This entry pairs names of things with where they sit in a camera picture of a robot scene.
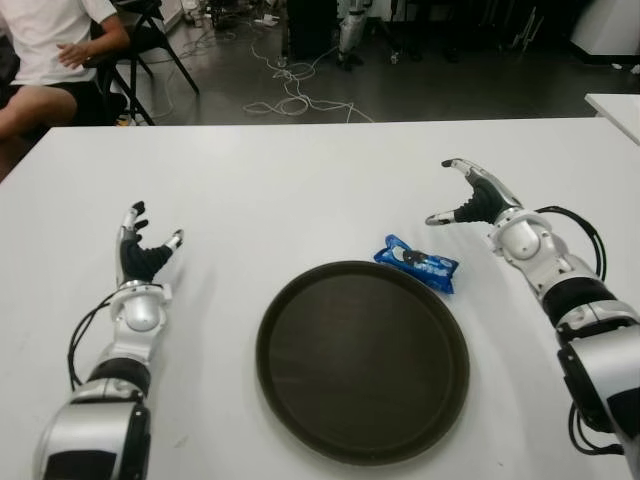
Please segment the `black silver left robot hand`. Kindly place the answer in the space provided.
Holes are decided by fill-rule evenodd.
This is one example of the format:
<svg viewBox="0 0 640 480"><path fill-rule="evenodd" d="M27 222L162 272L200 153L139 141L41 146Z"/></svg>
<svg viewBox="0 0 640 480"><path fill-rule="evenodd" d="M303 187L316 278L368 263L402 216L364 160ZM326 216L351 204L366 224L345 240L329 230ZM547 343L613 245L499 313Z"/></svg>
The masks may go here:
<svg viewBox="0 0 640 480"><path fill-rule="evenodd" d="M126 211L116 237L116 284L139 281L152 283L156 274L166 265L184 242L184 231L176 230L167 241L157 247L144 248L140 231L149 221L140 220L145 213L144 201L134 203Z"/></svg>

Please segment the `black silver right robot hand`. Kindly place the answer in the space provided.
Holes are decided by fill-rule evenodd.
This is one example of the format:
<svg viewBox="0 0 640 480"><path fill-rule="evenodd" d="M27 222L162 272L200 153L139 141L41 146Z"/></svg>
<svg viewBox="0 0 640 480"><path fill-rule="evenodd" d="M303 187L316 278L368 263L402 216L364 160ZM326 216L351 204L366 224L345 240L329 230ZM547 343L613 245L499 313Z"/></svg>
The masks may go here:
<svg viewBox="0 0 640 480"><path fill-rule="evenodd" d="M523 209L516 196L497 177L481 166L462 158L444 160L441 166L461 172L472 187L473 193L456 209L427 217L426 225L474 222L495 224L504 212Z"/></svg>

